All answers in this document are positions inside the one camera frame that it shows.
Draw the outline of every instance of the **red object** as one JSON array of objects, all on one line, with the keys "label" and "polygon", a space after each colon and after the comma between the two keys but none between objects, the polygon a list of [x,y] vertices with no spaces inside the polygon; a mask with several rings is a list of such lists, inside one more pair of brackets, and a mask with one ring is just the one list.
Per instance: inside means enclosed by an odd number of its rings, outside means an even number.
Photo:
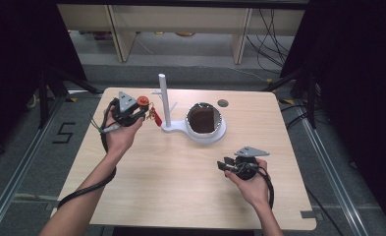
[{"label": "red object", "polygon": [[147,98],[147,96],[140,96],[137,102],[139,106],[146,106],[149,104],[149,98]]},{"label": "red object", "polygon": [[158,113],[156,113],[156,110],[154,107],[150,108],[150,111],[153,113],[153,118],[155,119],[155,123],[157,126],[161,127],[162,125],[162,120],[161,118],[158,116]]}]

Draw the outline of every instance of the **white pole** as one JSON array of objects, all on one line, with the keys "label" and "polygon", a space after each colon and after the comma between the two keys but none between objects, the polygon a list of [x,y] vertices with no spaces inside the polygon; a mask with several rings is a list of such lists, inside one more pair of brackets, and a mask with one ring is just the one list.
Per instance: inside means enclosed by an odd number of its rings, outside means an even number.
[{"label": "white pole", "polygon": [[169,113],[169,104],[168,104],[168,92],[166,87],[166,78],[164,74],[159,74],[159,86],[161,87],[162,94],[162,102],[164,105],[164,113],[165,113],[165,126],[171,126],[171,116]]}]

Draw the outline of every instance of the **wooden table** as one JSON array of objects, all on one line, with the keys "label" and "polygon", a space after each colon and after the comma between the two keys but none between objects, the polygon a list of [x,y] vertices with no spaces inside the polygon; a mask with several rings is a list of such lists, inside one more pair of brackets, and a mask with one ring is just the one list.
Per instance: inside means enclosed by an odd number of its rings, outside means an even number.
[{"label": "wooden table", "polygon": [[[118,92],[146,95],[164,120],[162,102],[154,88],[109,88],[94,114],[101,123],[103,110]],[[100,199],[91,223],[116,226],[260,229],[253,208],[238,188],[217,168],[216,161],[250,146],[270,152],[262,158],[275,188],[273,211],[283,230],[312,230],[314,218],[301,172],[276,97],[270,92],[168,89],[172,120],[182,120],[197,102],[216,106],[227,123],[224,137],[210,146],[183,133],[164,133],[146,120],[135,143],[117,166],[117,175]],[[227,107],[217,101],[226,99]],[[104,156],[98,131],[92,126],[83,139],[59,199],[72,193]]]}]

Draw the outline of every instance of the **forearm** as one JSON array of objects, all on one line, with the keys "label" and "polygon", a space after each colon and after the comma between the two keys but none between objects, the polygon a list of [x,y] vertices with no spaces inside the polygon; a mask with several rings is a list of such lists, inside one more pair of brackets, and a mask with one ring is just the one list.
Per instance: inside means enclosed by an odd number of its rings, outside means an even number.
[{"label": "forearm", "polygon": [[260,204],[253,206],[256,214],[259,217],[260,225],[262,226],[263,235],[266,236],[282,236],[282,230],[270,208],[269,204]]},{"label": "forearm", "polygon": [[[106,179],[116,167],[116,158],[107,154],[87,176],[77,190],[95,185]],[[65,203],[52,216],[40,235],[83,235],[91,221],[104,187],[78,196]]]}]

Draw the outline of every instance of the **gray floor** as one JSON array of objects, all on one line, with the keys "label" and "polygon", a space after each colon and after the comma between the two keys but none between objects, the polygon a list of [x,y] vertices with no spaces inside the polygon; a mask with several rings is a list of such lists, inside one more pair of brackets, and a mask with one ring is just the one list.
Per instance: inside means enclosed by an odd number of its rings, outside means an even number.
[{"label": "gray floor", "polygon": [[[160,35],[142,32],[138,34],[126,63],[118,62],[115,47],[110,40],[94,40],[91,34],[79,34],[76,31],[72,31],[70,36],[89,82],[100,89],[157,88],[157,74],[163,72],[169,75],[169,88],[260,90],[267,85],[266,80],[278,80],[278,75],[262,70],[259,63],[267,70],[280,70],[266,59],[260,58],[258,63],[256,53],[249,43],[246,45],[242,64],[235,65],[229,35],[195,34],[191,37],[181,37],[169,32]],[[254,35],[250,39],[258,45]],[[278,39],[287,48],[293,40],[292,37]],[[271,52],[271,55],[279,60],[277,54]],[[290,98],[291,87],[292,83],[278,88],[278,99]],[[36,235],[49,218],[88,127],[89,113],[94,111],[100,99],[90,94],[80,94],[76,97],[76,102],[65,102],[55,116],[36,158],[0,222],[0,235]],[[37,106],[24,114],[4,144],[6,152],[0,155],[0,193],[8,184],[37,132],[38,114]],[[284,123],[290,122],[298,115],[296,108],[284,111]],[[332,123],[322,110],[316,111],[315,117],[318,135],[369,235],[386,235],[385,215],[359,173],[349,166],[350,157],[340,143]],[[64,132],[73,133],[70,141],[67,144],[54,144],[56,141],[66,140],[67,137],[58,135],[61,126],[66,122],[74,123],[63,127]],[[303,122],[293,126],[289,135],[305,184],[326,208],[343,234],[353,235],[353,229],[342,211]],[[311,203],[317,213],[317,228],[310,232],[287,231],[285,234],[338,235],[318,203],[313,199]],[[91,225],[86,235],[112,233],[113,227]],[[136,234],[147,233],[138,230]]]}]

